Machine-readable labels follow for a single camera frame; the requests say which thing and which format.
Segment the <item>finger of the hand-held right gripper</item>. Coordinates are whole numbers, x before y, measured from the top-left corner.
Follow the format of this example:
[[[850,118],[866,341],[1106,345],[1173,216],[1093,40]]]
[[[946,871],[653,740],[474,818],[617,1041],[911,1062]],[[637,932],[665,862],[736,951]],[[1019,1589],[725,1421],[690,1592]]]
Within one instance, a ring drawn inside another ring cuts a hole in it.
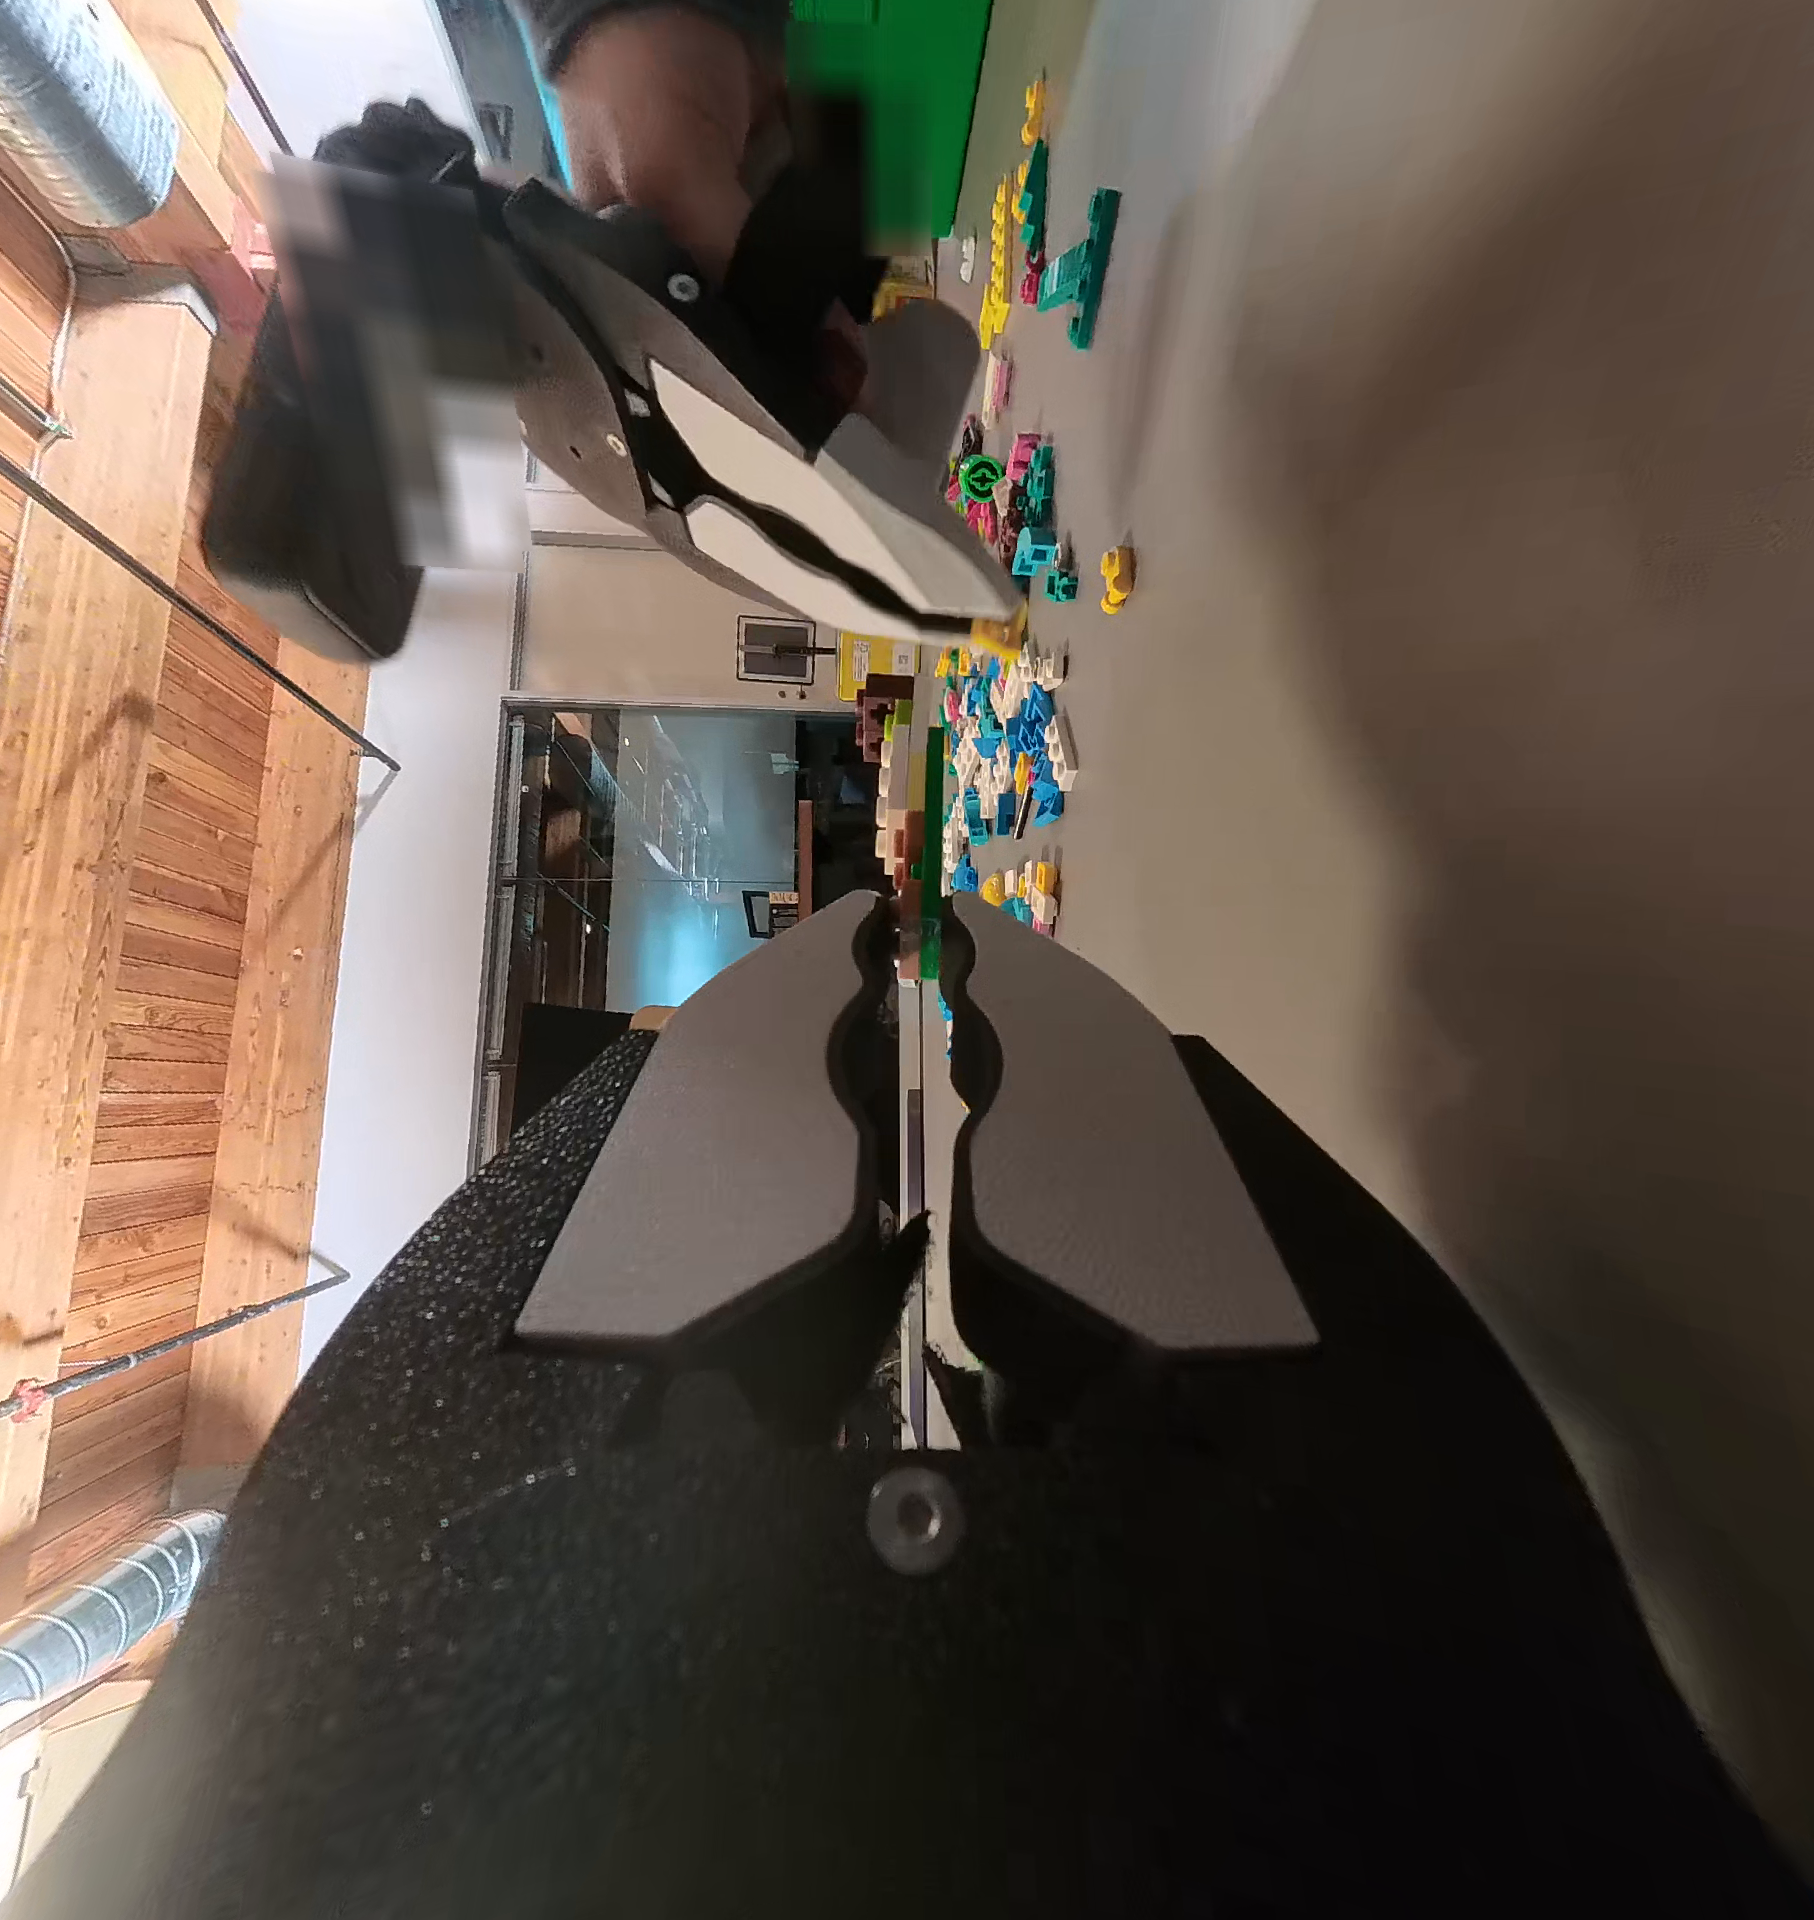
[[[971,636],[975,613],[910,610],[893,588],[850,587],[831,570],[801,563],[724,500],[696,498],[685,530],[704,562],[739,577],[760,596],[840,632],[868,636]]]
[[[953,519],[942,484],[915,472],[866,417],[842,418],[801,454],[667,364],[651,364],[653,413],[696,467],[696,498],[746,516],[779,549],[850,587],[893,588],[910,610],[1009,617],[1017,591]]]

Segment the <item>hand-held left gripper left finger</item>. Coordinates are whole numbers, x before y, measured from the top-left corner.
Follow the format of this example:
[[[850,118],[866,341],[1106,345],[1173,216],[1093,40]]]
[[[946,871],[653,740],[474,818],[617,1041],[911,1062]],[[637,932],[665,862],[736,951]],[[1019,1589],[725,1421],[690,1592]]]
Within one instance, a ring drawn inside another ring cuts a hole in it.
[[[894,1170],[894,905],[849,893],[653,1035],[519,1342],[694,1342],[879,1243]]]

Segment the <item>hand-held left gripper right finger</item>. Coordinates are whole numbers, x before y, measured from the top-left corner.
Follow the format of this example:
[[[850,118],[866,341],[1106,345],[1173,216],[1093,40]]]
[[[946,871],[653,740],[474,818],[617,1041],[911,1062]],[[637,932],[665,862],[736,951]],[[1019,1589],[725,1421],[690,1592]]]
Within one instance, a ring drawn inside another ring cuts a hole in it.
[[[1062,1310],[1149,1355],[1291,1353],[1317,1329],[1173,1035],[979,895],[949,900],[943,996],[956,1310]]]

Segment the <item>toy brick model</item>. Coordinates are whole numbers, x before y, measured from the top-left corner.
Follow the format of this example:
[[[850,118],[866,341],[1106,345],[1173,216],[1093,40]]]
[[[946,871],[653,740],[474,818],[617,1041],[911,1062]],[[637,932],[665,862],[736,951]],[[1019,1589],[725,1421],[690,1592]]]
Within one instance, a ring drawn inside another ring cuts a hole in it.
[[[903,1223],[918,1221],[926,1232],[913,1279],[905,1287],[894,1380],[902,1441],[911,1451],[925,1451],[952,1441],[949,1416],[940,1404],[936,1384],[929,1371],[943,1269],[929,1173],[929,1081],[933,1038],[943,1029],[940,962],[946,898],[946,746],[935,709],[940,683],[933,676],[918,676],[910,693],[893,676],[884,693],[887,701],[861,705],[861,719],[877,724],[877,854],[893,887],[894,1216]]]

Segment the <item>person's right forearm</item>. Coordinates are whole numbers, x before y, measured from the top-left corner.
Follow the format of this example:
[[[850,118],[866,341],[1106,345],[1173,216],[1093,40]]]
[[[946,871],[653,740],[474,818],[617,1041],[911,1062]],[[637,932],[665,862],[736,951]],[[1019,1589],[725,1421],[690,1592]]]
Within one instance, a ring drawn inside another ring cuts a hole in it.
[[[788,2],[512,2],[540,67],[557,68],[574,44],[592,27],[627,14],[657,10],[694,13],[717,20],[755,48],[783,48]]]

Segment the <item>grey desk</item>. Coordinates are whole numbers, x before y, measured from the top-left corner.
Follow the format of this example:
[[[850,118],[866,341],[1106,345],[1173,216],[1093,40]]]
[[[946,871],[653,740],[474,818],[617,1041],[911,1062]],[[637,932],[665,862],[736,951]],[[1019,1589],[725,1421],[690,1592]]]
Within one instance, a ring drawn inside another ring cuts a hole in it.
[[[1814,3],[997,3],[979,235],[1036,76],[1062,942],[1470,1292],[1814,1880]]]

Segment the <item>person's right hand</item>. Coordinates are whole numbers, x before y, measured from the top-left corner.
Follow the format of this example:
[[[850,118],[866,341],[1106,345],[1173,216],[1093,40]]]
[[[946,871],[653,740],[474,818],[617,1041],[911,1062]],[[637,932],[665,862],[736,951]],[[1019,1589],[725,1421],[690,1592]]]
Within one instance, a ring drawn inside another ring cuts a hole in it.
[[[572,192],[648,213],[710,283],[791,158],[783,49],[657,10],[588,28],[553,76]]]

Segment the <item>black cabinet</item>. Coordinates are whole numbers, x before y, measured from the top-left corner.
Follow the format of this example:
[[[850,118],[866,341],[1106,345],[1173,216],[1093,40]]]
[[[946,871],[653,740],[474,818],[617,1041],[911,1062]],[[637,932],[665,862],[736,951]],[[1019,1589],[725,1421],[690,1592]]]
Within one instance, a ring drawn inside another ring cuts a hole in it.
[[[548,1002],[519,1007],[514,1071],[514,1101],[507,1133],[564,1092],[610,1043],[630,1031],[657,1031],[673,1006],[643,1006],[637,1011],[588,1010]]]

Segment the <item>yellow toy brick strip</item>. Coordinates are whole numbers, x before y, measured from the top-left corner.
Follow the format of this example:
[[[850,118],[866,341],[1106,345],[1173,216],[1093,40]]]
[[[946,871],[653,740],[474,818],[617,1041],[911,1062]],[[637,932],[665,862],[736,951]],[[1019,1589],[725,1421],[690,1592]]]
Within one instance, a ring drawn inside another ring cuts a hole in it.
[[[991,350],[1007,328],[1015,304],[1015,265],[1023,260],[1019,242],[1019,198],[1027,179],[1029,162],[1023,158],[1012,174],[997,179],[989,207],[988,265],[976,316],[976,343]]]

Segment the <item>pile of colourful toy bricks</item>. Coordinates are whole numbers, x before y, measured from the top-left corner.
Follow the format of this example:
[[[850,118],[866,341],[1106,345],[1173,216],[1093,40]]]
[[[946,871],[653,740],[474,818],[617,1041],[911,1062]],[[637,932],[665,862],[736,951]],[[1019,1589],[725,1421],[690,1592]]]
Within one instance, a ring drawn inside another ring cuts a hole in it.
[[[1005,467],[991,505],[949,498],[956,457],[983,451]],[[1078,780],[1078,752],[1062,713],[1067,648],[1034,631],[1032,607],[1062,610],[1079,596],[1082,570],[1057,517],[1057,444],[1019,431],[1005,451],[988,444],[985,424],[967,417],[947,462],[946,498],[1001,563],[1029,606],[1017,660],[943,650],[935,666],[936,719],[946,746],[946,895],[975,895],[1039,936],[1061,917],[1061,853],[1047,841],[1062,822]]]

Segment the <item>teal toy brick structure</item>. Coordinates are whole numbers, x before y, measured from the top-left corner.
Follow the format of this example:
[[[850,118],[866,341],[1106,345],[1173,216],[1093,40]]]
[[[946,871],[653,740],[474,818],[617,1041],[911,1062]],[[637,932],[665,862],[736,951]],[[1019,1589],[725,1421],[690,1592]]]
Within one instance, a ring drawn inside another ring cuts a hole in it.
[[[1098,186],[1085,203],[1085,237],[1037,277],[1036,310],[1064,311],[1064,336],[1071,347],[1089,350],[1110,263],[1114,231],[1121,194]]]

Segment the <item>glass partition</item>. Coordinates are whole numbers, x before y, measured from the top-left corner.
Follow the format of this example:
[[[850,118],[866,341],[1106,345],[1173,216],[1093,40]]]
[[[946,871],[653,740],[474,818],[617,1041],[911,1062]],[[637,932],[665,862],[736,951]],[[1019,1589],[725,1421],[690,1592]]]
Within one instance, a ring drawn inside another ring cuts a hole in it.
[[[674,1006],[750,949],[750,893],[798,879],[791,711],[512,700],[500,719],[483,1032],[531,1003]]]

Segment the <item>green toy baseplate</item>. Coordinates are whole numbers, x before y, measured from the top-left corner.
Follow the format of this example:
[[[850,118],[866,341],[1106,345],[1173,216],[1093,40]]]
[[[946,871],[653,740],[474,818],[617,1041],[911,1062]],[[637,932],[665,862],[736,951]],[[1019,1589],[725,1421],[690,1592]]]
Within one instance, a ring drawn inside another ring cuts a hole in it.
[[[953,222],[989,2],[792,2],[798,85],[863,107],[868,225],[913,252]]]

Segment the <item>thin metal rod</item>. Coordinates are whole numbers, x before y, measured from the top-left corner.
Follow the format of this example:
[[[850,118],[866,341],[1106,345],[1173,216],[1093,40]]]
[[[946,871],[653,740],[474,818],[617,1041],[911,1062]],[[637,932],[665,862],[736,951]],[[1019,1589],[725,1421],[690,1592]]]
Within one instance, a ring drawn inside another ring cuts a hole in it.
[[[133,552],[122,546],[116,541],[98,530],[90,519],[71,509],[60,496],[49,493],[36,475],[32,475],[20,462],[11,459],[0,451],[0,480],[15,485],[23,500],[40,507],[49,516],[59,526],[71,531],[74,539],[83,541],[98,557],[116,565],[119,572],[130,577],[140,587],[155,593],[155,596],[167,606],[173,613],[181,616],[198,631],[210,635],[231,653],[239,655],[248,666],[256,668],[263,679],[296,700],[306,713],[320,719],[329,729],[339,733],[346,743],[354,747],[361,758],[368,758],[383,767],[389,776],[402,770],[397,758],[393,758],[383,747],[374,746],[366,733],[359,731],[347,723],[339,713],[320,701],[315,693],[285,675],[276,664],[272,664],[263,653],[254,650],[239,632],[217,620],[212,612],[201,607],[196,601],[188,600],[184,593],[165,582],[151,565],[140,562]]]
[[[354,1281],[354,1275],[347,1268],[332,1265],[319,1281],[310,1281],[301,1287],[290,1287],[266,1300],[250,1302],[248,1306],[228,1310],[188,1331],[177,1331],[173,1334],[132,1347],[125,1353],[105,1355],[79,1366],[67,1366],[54,1379],[18,1379],[13,1391],[0,1399],[0,1425],[25,1422],[63,1398],[79,1394],[107,1379],[114,1379],[159,1362],[165,1355],[194,1347],[201,1342],[217,1337],[225,1331],[248,1327],[250,1323],[266,1319],[278,1310],[301,1306],[307,1300],[347,1285],[349,1281]]]

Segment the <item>silver ventilation duct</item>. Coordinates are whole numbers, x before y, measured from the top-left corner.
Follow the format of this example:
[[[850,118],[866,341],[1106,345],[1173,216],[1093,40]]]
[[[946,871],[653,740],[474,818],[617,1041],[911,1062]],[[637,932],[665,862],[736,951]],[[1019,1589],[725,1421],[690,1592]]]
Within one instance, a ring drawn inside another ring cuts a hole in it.
[[[222,1544],[214,1507],[157,1518],[0,1624],[0,1727],[103,1680],[188,1611]]]
[[[44,207],[116,231],[173,186],[180,125],[110,3],[0,2],[0,153]]]

